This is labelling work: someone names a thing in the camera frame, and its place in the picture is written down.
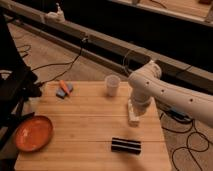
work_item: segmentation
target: cord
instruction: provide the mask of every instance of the cord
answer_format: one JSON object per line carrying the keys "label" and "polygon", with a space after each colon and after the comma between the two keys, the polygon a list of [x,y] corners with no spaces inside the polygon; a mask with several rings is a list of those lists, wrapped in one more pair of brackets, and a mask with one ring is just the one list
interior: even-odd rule
{"label": "cord", "polygon": [[29,44],[24,44],[22,46],[18,46],[16,47],[18,49],[18,52],[20,53],[21,57],[22,58],[25,58],[27,57],[29,54],[28,54],[28,51],[31,49],[31,45]]}
{"label": "cord", "polygon": [[193,119],[189,118],[188,116],[181,115],[173,110],[164,111],[164,113],[180,124],[187,125],[193,122]]}
{"label": "cord", "polygon": [[82,51],[83,51],[83,45],[88,43],[88,38],[83,38],[81,40],[81,47],[80,47],[80,50],[79,50],[79,53],[77,54],[77,56],[75,57],[74,60],[70,61],[70,62],[64,62],[64,63],[52,63],[52,64],[47,64],[47,65],[43,65],[43,66],[40,66],[40,67],[37,67],[37,68],[34,68],[32,71],[36,71],[38,69],[41,69],[41,68],[45,68],[45,67],[49,67],[49,66],[57,66],[57,65],[70,65],[65,71],[63,71],[62,73],[56,75],[55,77],[53,77],[52,79],[50,80],[47,80],[47,81],[44,81],[44,82],[41,82],[41,83],[38,83],[39,86],[42,86],[43,84],[47,83],[47,82],[50,82],[50,81],[53,81],[53,80],[56,80],[57,78],[61,77],[62,75],[64,75],[65,73],[67,73],[70,69],[72,69],[72,66],[73,64],[77,61],[77,59],[81,56],[82,54]]}
{"label": "cord", "polygon": [[50,80],[48,80],[48,81],[42,82],[42,84],[45,84],[45,83],[47,83],[47,82],[56,80],[57,78],[61,77],[61,76],[64,75],[65,73],[67,73],[70,69],[72,69],[73,64],[74,64],[75,61],[77,61],[77,59],[81,56],[81,53],[82,53],[82,47],[81,47],[81,49],[80,49],[80,51],[79,51],[79,54],[75,57],[75,59],[74,59],[72,62],[70,62],[70,66],[68,67],[68,69],[66,69],[64,72],[62,72],[62,73],[56,75],[54,78],[52,78],[52,79],[50,79]]}
{"label": "cord", "polygon": [[141,49],[141,48],[142,47],[136,47],[136,48],[133,48],[133,49],[129,49],[127,51],[127,53],[124,55],[124,58],[123,58],[123,70],[124,70],[124,72],[126,73],[127,76],[129,76],[131,74],[131,72],[132,72],[129,69],[130,59],[128,58],[128,55],[130,55],[132,53],[132,51],[135,51],[135,50],[138,50],[138,49]]}
{"label": "cord", "polygon": [[180,74],[182,74],[182,73],[188,71],[191,67],[192,67],[192,65],[190,65],[190,66],[188,66],[187,68],[185,68],[185,69],[183,69],[183,70],[177,72],[177,73],[175,74],[174,77],[177,78]]}
{"label": "cord", "polygon": [[164,9],[167,9],[167,7],[163,3],[161,3],[161,2],[158,2],[158,1],[155,1],[155,0],[149,0],[149,1],[154,2],[154,3],[158,4],[158,5],[160,5]]}
{"label": "cord", "polygon": [[[163,118],[165,113],[162,113],[160,115],[160,119]],[[172,132],[172,133],[178,133],[178,134],[183,134],[183,133],[188,133],[190,132],[192,129],[194,129],[195,131],[191,132],[188,136],[187,136],[187,139],[186,139],[186,146],[181,146],[181,147],[178,147],[176,148],[173,152],[172,152],[172,163],[173,163],[173,166],[175,167],[175,169],[177,171],[179,171],[180,169],[178,169],[176,163],[175,163],[175,154],[180,151],[180,150],[187,150],[188,153],[190,154],[191,158],[193,159],[193,161],[195,162],[195,164],[198,166],[199,170],[200,171],[203,171],[200,163],[197,161],[197,159],[195,158],[195,156],[193,155],[192,152],[198,152],[198,153],[201,153],[201,152],[206,152],[209,148],[210,148],[210,145],[213,145],[213,142],[211,142],[207,137],[206,135],[204,135],[203,133],[201,133],[200,131],[198,131],[198,129],[196,128],[196,124],[195,124],[195,120],[192,120],[192,122],[190,123],[191,126],[188,130],[186,131],[176,131],[176,130],[171,130],[171,129],[168,129],[168,128],[164,128],[162,127],[163,129],[169,131],[169,132]],[[190,147],[190,138],[194,135],[199,135],[202,139],[204,139],[207,143],[207,146],[201,150],[198,150],[198,149],[194,149],[194,148],[191,148]]]}
{"label": "cord", "polygon": [[[177,121],[176,119],[172,118],[170,115],[167,115],[168,117],[170,117],[171,119],[175,120],[176,122],[180,123],[179,121]],[[193,128],[193,121],[188,123],[188,124],[191,124],[191,126],[187,129],[187,130],[184,130],[184,131],[176,131],[176,130],[172,130],[172,129],[169,129],[169,128],[166,128],[166,127],[163,127],[162,126],[162,129],[166,130],[166,131],[169,131],[169,132],[172,132],[172,133],[176,133],[176,134],[186,134],[188,132],[190,132]]]}

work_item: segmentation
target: orange object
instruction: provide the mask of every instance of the orange object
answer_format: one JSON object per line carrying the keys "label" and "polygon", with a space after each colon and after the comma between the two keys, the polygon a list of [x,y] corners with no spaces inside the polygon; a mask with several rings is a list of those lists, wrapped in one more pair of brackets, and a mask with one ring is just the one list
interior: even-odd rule
{"label": "orange object", "polygon": [[45,116],[34,116],[18,127],[14,142],[19,150],[32,152],[45,146],[52,135],[52,122]]}
{"label": "orange object", "polygon": [[59,85],[63,89],[63,91],[69,96],[70,95],[70,91],[69,91],[69,89],[67,87],[67,84],[63,80],[60,80],[59,81]]}

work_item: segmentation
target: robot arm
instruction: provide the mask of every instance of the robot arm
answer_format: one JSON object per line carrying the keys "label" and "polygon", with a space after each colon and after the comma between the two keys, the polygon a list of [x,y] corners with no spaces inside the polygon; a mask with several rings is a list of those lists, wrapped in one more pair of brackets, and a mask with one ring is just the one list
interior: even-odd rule
{"label": "robot arm", "polygon": [[166,83],[159,80],[160,76],[161,69],[153,61],[129,76],[128,81],[133,88],[130,98],[133,107],[144,111],[153,96],[213,127],[213,96]]}

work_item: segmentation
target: chair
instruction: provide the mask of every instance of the chair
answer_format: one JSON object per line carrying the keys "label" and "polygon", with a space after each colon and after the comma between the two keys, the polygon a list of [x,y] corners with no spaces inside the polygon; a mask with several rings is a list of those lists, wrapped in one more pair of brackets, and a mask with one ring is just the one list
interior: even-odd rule
{"label": "chair", "polygon": [[[1,72],[9,71],[5,77]],[[37,76],[22,60],[10,35],[2,8],[0,8],[0,129],[7,130],[0,138],[0,150],[17,126],[33,113],[22,116],[24,102],[29,97],[41,96],[35,84]]]}

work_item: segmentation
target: white cup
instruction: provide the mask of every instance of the white cup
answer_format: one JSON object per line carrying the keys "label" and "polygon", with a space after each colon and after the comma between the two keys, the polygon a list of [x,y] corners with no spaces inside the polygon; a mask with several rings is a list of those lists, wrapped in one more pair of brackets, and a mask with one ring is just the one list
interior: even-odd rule
{"label": "white cup", "polygon": [[106,92],[108,96],[114,97],[117,94],[120,84],[120,78],[117,75],[108,75],[105,78]]}

